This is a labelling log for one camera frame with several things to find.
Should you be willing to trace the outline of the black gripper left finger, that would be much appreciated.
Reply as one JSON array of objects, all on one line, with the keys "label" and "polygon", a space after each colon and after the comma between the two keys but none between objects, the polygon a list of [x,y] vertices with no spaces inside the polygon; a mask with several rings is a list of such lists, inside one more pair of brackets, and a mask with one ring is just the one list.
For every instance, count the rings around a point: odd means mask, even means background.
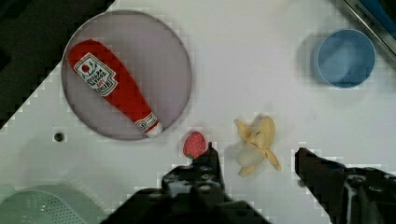
[{"label": "black gripper left finger", "polygon": [[190,164],[179,165],[163,176],[162,188],[172,195],[189,193],[194,186],[210,185],[225,190],[219,153],[211,142]]}]

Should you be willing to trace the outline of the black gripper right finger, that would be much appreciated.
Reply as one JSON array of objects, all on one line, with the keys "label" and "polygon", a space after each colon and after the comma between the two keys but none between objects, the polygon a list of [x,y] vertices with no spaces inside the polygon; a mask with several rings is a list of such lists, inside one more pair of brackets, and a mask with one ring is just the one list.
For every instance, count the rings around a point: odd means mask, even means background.
[{"label": "black gripper right finger", "polygon": [[301,147],[295,173],[332,224],[396,224],[395,176],[373,167],[351,167]]}]

